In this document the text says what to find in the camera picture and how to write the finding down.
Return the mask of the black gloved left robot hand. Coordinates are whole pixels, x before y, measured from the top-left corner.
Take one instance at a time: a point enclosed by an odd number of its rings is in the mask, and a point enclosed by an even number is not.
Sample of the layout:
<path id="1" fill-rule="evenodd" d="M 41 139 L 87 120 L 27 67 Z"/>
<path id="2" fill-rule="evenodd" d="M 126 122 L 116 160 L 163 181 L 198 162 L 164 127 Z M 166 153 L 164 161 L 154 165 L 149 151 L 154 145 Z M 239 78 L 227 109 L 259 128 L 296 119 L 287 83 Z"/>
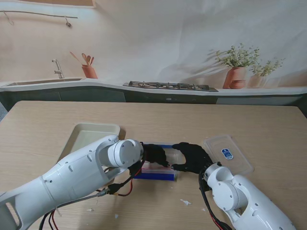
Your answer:
<path id="1" fill-rule="evenodd" d="M 169 162 L 166 160 L 166 154 L 164 149 L 155 144 L 142 143 L 144 150 L 144 159 L 149 163 L 157 163 L 163 167 L 168 167 Z"/>

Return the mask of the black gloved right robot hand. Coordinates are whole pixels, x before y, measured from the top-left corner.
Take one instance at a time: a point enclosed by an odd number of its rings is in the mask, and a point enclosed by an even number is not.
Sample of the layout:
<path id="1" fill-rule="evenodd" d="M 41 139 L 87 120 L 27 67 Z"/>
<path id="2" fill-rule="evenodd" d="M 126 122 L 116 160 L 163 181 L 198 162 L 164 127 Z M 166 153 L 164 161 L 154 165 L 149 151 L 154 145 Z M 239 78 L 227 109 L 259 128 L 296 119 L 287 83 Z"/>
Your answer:
<path id="1" fill-rule="evenodd" d="M 184 164 L 173 164 L 171 168 L 181 172 L 191 172 L 199 174 L 204 168 L 207 169 L 213 164 L 208 153 L 199 145 L 180 142 L 172 146 L 179 150 L 185 157 Z"/>

